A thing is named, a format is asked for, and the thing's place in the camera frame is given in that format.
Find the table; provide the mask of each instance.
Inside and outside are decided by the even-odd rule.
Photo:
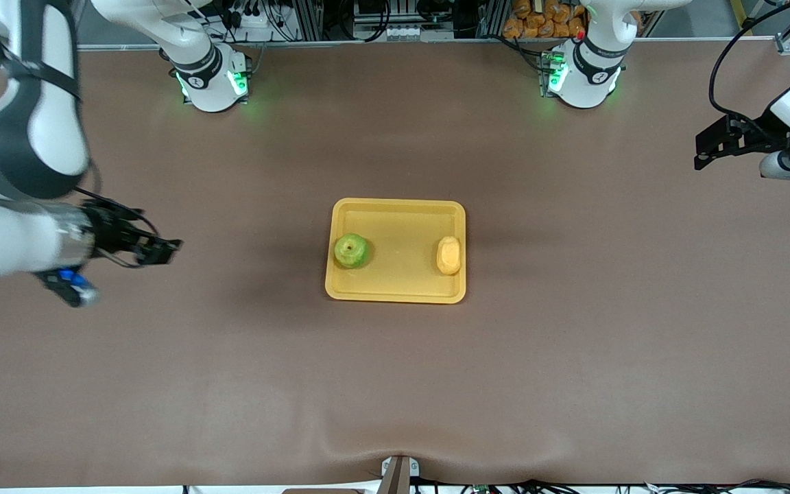
[[[247,106],[202,115],[156,53],[82,54],[104,193],[183,238],[95,260],[69,309],[0,279],[0,486],[368,479],[790,482],[790,182],[692,169],[720,42],[642,42],[594,110],[499,45],[272,49]],[[719,99],[790,85],[770,40]],[[342,197],[457,200],[455,306],[343,303]]]

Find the green apple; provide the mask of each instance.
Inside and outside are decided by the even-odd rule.
[[[335,259],[347,269],[361,267],[368,261],[370,245],[360,235],[348,233],[337,239]]]

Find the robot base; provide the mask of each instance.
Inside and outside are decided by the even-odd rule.
[[[614,91],[615,82],[621,69],[617,69],[610,78],[604,72],[606,81],[603,84],[592,84],[587,76],[575,68],[574,53],[576,44],[567,40],[558,47],[552,48],[558,59],[551,61],[551,72],[542,74],[542,94],[557,96],[565,104],[576,108],[593,108],[601,104],[606,96]]]
[[[193,104],[207,113],[223,112],[233,104],[248,102],[248,87],[252,77],[251,59],[244,53],[223,44],[215,45],[222,53],[222,69],[210,79],[206,88],[191,87],[176,74],[182,87],[185,104]]]

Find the yellow tray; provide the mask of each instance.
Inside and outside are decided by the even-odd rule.
[[[333,247],[355,233],[370,244],[364,266],[345,269]],[[459,239],[462,268],[438,271],[438,242]],[[331,218],[325,291],[333,299],[457,303],[465,297],[465,209],[452,200],[341,199]]]

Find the green led light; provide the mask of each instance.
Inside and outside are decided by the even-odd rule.
[[[562,81],[565,81],[565,76],[568,75],[568,65],[562,63],[559,69],[551,73],[551,84],[548,89],[551,91],[559,91],[562,88]]]
[[[246,76],[242,72],[238,72],[236,74],[233,72],[228,72],[228,79],[230,79],[235,93],[238,95],[246,94]]]
[[[615,70],[614,75],[612,75],[612,83],[608,87],[609,93],[611,93],[611,91],[614,91],[614,85],[617,84],[617,76],[620,74],[621,74],[621,69],[618,68],[617,70]]]
[[[184,81],[182,81],[182,76],[178,75],[178,72],[176,72],[176,81],[178,81],[178,85],[182,87],[182,94],[185,97],[189,97],[188,96],[188,90],[186,90],[185,87],[184,87]]]

